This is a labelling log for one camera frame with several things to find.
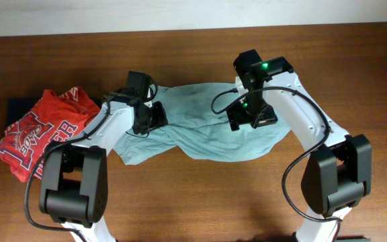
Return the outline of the light blue t-shirt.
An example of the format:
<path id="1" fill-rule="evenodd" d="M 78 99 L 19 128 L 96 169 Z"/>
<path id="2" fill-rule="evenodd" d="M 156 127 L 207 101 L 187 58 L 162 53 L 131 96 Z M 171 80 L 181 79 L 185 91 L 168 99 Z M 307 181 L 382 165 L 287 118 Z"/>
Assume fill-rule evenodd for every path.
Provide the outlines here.
<path id="1" fill-rule="evenodd" d="M 232 83 L 200 83 L 177 87 L 160 86 L 156 100 L 161 102 L 168 124 L 150 132 L 146 138 L 125 134 L 114 146 L 127 165 L 138 165 L 173 147 L 192 159 L 239 162 L 266 155 L 290 131 L 283 121 L 252 128 L 230 128 L 225 113 L 216 115 L 236 99 Z"/>

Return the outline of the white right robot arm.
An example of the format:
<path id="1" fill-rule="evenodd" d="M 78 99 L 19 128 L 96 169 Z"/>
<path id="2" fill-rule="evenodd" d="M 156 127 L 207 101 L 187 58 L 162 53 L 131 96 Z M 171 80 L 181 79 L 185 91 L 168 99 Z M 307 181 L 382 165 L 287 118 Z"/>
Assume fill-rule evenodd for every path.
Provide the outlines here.
<path id="1" fill-rule="evenodd" d="M 336 241 L 343 218 L 369 195 L 372 146 L 362 134 L 351 136 L 328 117 L 282 56 L 261 60 L 255 50 L 233 62 L 239 97 L 226 107 L 232 130 L 284 120 L 304 149 L 293 164 L 308 159 L 301 190 L 308 205 L 295 241 Z"/>

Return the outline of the dark navy folded garment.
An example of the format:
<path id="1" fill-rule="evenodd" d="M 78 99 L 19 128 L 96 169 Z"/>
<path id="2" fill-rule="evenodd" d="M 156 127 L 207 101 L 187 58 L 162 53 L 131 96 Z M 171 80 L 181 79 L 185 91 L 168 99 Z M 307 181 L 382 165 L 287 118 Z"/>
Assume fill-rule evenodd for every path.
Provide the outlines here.
<path id="1" fill-rule="evenodd" d="M 56 95 L 46 90 L 41 98 L 15 97 L 8 100 L 7 119 L 5 127 L 10 124 L 23 124 L 37 117 L 38 122 L 49 123 L 55 127 L 63 121 L 80 124 L 82 121 L 96 115 L 100 111 L 98 99 L 91 99 L 86 94 L 79 97 L 71 95 Z"/>

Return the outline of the red printed t-shirt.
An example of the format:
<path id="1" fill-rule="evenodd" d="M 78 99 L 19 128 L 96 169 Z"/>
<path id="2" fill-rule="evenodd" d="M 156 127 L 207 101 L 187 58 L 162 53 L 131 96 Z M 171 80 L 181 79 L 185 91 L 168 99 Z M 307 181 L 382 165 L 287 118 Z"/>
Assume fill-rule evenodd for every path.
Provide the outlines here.
<path id="1" fill-rule="evenodd" d="M 26 182 L 50 142 L 65 142 L 79 134 L 99 111 L 80 87 L 62 95 L 46 89 L 26 114 L 4 130 L 0 160 L 9 165 L 19 181 Z"/>

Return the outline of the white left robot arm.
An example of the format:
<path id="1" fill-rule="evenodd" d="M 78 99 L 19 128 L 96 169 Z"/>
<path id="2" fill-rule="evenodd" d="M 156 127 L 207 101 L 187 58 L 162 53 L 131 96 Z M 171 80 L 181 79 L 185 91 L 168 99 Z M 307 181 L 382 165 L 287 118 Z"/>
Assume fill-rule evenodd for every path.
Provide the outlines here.
<path id="1" fill-rule="evenodd" d="M 128 131 L 148 134 L 167 125 L 161 102 L 110 95 L 96 117 L 44 155 L 39 209 L 76 241 L 114 241 L 103 214 L 108 203 L 107 157 Z"/>

